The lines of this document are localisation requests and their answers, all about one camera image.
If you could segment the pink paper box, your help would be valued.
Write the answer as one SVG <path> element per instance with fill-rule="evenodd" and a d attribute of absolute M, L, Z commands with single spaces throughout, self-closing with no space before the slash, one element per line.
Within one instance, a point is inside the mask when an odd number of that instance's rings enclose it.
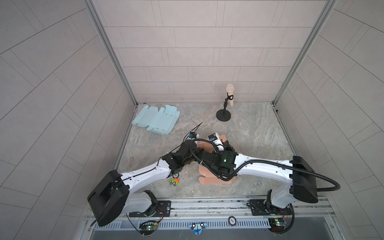
<path fill-rule="evenodd" d="M 211 144 L 205 143 L 205 142 L 199 142 L 198 145 L 200 148 L 204 149 L 205 152 L 211 153 L 214 148 Z M 199 181 L 203 185 L 222 185 L 222 184 L 232 184 L 236 177 L 233 177 L 230 181 L 225 182 L 220 179 L 218 179 L 214 174 L 212 174 L 206 167 L 203 165 L 199 166 L 199 173 L 202 175 L 199 177 Z"/>

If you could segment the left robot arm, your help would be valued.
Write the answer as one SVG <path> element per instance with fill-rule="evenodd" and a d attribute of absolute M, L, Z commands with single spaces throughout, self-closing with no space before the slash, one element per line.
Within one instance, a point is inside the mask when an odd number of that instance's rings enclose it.
<path fill-rule="evenodd" d="M 147 167 L 128 173 L 117 170 L 108 172 L 87 197 L 87 201 L 96 218 L 94 223 L 100 227 L 114 221 L 129 207 L 137 205 L 133 212 L 155 210 L 157 200 L 152 192 L 137 191 L 156 182 L 172 177 L 181 172 L 185 165 L 201 157 L 204 149 L 195 142 L 183 142 L 175 153 L 161 156 L 157 162 Z"/>

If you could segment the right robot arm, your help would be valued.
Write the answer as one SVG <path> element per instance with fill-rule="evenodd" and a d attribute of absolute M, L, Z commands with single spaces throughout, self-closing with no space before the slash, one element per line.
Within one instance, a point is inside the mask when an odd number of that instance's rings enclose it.
<path fill-rule="evenodd" d="M 282 185 L 268 193 L 267 203 L 280 209 L 295 201 L 311 204 L 319 201 L 316 172 L 302 157 L 293 156 L 292 160 L 284 161 L 256 159 L 229 149 L 207 152 L 209 145 L 212 143 L 199 143 L 194 154 L 197 161 L 221 181 L 229 182 L 238 175 L 278 181 Z"/>

